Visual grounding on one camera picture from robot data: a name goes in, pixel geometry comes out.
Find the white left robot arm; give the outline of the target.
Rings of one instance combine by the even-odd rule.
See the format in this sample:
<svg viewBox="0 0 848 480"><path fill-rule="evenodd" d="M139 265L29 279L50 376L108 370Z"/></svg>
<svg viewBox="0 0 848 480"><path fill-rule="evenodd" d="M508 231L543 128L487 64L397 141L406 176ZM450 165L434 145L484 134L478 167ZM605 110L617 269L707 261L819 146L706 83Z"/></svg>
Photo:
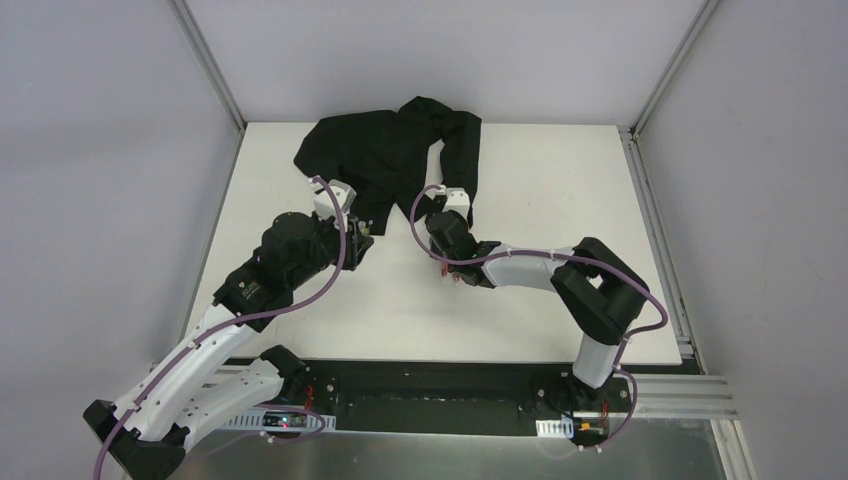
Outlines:
<svg viewBox="0 0 848 480"><path fill-rule="evenodd" d="M374 241L355 217L289 212L263 232L251 257L231 272L193 330L136 387L119 399L93 401L83 417L102 446L93 476L107 458L133 479L166 479L207 435L256 404L309 401L308 368L275 345L235 377L205 381L275 318L314 303L331 287L297 303L295 291L327 268L353 271Z"/></svg>

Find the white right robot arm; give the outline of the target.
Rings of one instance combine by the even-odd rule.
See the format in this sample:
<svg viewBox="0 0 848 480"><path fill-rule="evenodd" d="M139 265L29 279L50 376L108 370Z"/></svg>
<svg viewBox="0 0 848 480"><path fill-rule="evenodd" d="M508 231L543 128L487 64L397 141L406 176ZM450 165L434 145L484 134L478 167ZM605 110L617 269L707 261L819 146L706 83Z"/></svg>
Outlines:
<svg viewBox="0 0 848 480"><path fill-rule="evenodd" d="M430 251L448 260L447 272L483 288L526 287L557 294L582 332L569 375L569 400L583 410L607 397L607 380L631 323L640 315L647 284L603 242L585 237L576 247L522 255L498 241L478 241L454 211L425 222Z"/></svg>

